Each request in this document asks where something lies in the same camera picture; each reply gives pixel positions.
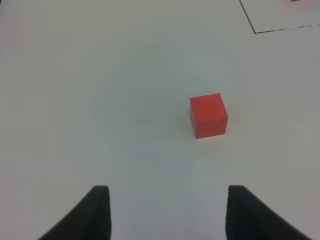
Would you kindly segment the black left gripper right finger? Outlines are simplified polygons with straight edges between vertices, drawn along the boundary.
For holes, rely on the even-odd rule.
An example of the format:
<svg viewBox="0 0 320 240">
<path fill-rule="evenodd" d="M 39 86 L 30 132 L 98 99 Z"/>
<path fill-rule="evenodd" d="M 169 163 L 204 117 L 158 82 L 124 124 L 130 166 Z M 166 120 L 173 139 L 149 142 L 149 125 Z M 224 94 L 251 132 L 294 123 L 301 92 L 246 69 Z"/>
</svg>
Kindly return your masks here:
<svg viewBox="0 0 320 240">
<path fill-rule="evenodd" d="M 228 240 L 308 240 L 243 185 L 228 187 L 225 234 Z"/>
</svg>

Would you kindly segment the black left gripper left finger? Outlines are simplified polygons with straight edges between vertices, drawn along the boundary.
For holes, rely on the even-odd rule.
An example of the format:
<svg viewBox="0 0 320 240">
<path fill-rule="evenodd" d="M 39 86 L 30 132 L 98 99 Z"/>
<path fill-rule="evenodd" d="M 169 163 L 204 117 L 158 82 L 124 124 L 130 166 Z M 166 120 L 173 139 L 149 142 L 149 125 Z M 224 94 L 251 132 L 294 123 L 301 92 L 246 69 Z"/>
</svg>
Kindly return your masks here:
<svg viewBox="0 0 320 240">
<path fill-rule="evenodd" d="M 94 186 L 41 240 L 110 240 L 112 218 L 110 190 Z"/>
</svg>

